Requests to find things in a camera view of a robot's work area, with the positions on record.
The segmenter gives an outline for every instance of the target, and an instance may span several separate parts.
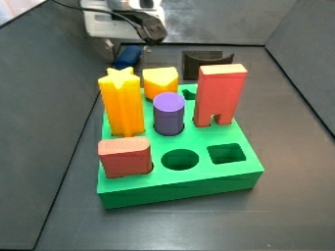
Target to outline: black cable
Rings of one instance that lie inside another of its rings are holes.
[[[75,7],[75,6],[71,6],[71,5],[67,5],[67,4],[63,4],[60,2],[57,2],[56,0],[51,0],[53,3],[61,5],[63,7],[67,7],[72,10],[76,10],[76,11],[84,11],[84,12],[97,12],[97,13],[105,13],[105,14],[109,14],[111,16],[116,16],[119,17],[120,19],[123,19],[124,21],[127,21],[135,28],[140,28],[141,26],[137,25],[136,23],[133,23],[131,20],[128,20],[124,16],[121,16],[120,14],[112,12],[112,11],[105,11],[105,10],[99,10],[99,9],[95,9],[95,8],[83,8],[83,7]]]

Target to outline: circular hole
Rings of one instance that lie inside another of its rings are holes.
[[[165,168],[183,171],[196,166],[199,155],[191,150],[176,149],[163,155],[161,161]]]

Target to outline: square hole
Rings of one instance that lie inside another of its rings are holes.
[[[215,165],[244,161],[246,156],[239,144],[212,145],[207,147]]]

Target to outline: yellow pentagon block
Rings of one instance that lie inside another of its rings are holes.
[[[178,91],[178,71],[175,67],[143,70],[144,93],[152,99],[163,92]]]

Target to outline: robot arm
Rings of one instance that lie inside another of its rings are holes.
[[[109,14],[84,11],[89,36],[143,39],[148,45],[159,44],[167,36],[161,0],[81,0],[81,7],[112,11],[133,24]]]

